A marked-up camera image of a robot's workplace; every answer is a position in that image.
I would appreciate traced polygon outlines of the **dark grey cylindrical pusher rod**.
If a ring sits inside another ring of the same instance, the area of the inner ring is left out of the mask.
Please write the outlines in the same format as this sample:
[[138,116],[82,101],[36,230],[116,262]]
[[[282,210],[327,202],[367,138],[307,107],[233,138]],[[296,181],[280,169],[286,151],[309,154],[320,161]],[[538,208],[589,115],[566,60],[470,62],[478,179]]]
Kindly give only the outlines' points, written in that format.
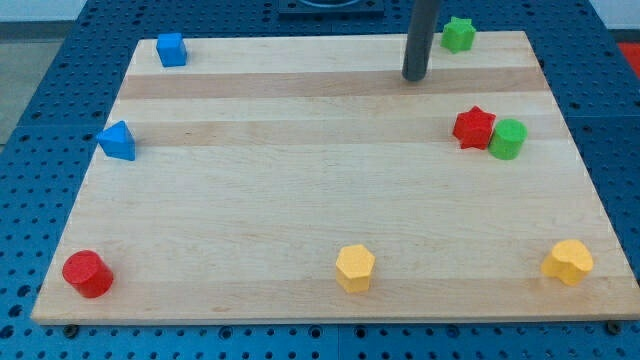
[[414,1],[402,68],[402,76],[409,82],[426,76],[441,5],[442,0]]

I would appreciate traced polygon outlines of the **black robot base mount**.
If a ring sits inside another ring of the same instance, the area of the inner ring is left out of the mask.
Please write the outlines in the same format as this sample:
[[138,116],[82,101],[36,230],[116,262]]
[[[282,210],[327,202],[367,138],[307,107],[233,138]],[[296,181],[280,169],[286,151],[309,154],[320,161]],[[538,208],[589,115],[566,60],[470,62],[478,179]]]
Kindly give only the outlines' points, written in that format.
[[383,0],[277,0],[281,16],[298,15],[382,15]]

